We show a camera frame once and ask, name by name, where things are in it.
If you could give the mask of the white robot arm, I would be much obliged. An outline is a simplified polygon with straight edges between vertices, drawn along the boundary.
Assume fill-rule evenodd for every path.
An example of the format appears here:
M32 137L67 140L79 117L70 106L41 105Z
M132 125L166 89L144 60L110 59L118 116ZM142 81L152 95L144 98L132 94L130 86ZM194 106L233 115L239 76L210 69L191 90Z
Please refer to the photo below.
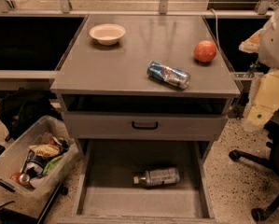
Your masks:
M279 8L264 26L242 42L239 50L256 53L258 61L270 68L251 83L249 102L242 126L248 132L262 129L279 110Z

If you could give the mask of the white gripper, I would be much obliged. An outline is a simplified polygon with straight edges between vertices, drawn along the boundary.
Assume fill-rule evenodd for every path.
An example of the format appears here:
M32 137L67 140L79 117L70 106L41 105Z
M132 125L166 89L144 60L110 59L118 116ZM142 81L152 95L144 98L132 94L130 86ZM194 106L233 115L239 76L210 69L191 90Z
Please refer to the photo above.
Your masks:
M243 41L239 50L246 53L258 53L262 31L263 29L258 29ZM279 109L279 70L271 69L262 77L255 76L248 99L242 126L248 132L255 132L262 129Z

